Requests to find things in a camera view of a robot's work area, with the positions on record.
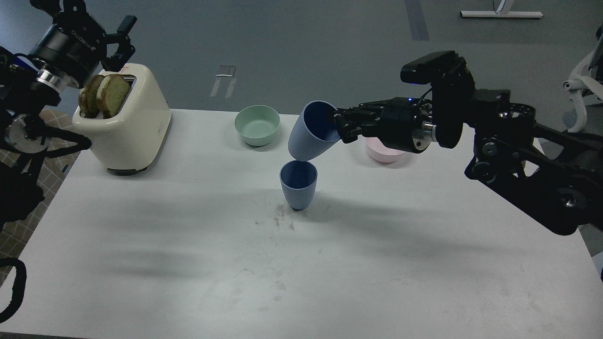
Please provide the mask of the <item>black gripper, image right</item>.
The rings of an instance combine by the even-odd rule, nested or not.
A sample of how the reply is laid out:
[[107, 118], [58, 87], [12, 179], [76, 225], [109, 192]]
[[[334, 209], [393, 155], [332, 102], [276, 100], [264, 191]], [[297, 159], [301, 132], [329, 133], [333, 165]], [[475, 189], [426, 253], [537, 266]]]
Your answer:
[[436, 142], [430, 99], [392, 98], [338, 108], [334, 123], [344, 144], [359, 136], [376, 137], [387, 148], [421, 153]]

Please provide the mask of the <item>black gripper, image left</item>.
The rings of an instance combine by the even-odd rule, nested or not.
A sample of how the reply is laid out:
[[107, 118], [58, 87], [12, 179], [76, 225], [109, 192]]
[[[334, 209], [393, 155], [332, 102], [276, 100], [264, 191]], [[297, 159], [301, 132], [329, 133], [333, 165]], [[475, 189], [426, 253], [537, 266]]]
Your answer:
[[[54, 90], [81, 89], [99, 65], [116, 73], [136, 52], [129, 41], [136, 16], [127, 15], [117, 32], [107, 34], [83, 0], [31, 0], [30, 5], [52, 18], [51, 27], [28, 54], [37, 68], [37, 83]], [[118, 44], [110, 57], [109, 44]]]

